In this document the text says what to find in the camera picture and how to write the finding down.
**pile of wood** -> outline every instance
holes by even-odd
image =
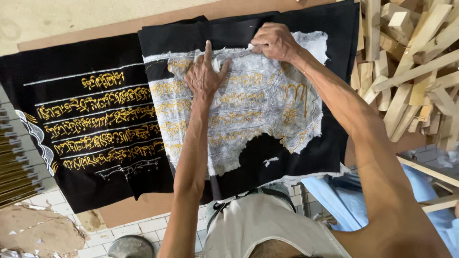
[[[360,15],[352,88],[384,117],[391,141],[421,131],[438,148],[454,149],[459,1],[362,0]]]

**hair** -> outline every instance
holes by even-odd
[[[266,240],[255,246],[249,258],[322,258],[307,256],[292,245],[277,239]]]

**white tank top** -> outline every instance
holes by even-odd
[[[271,195],[250,194],[218,213],[207,233],[205,258],[248,258],[266,240],[284,241],[307,256],[351,258],[327,227],[293,212]]]

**man's right hand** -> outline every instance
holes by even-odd
[[[256,53],[264,53],[267,58],[292,63],[300,51],[304,50],[293,38],[285,24],[267,22],[250,41]]]

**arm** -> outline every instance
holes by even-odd
[[[212,45],[206,42],[206,52],[185,75],[193,92],[190,123],[174,178],[174,201],[158,258],[194,257],[199,200],[204,191],[207,172],[207,123],[215,91],[229,68],[227,60],[219,73],[212,65]]]
[[[251,41],[255,52],[290,62],[315,86],[355,145],[369,224],[333,231],[352,257],[450,257],[390,147],[384,122],[349,85],[298,45],[287,26],[265,23]]]

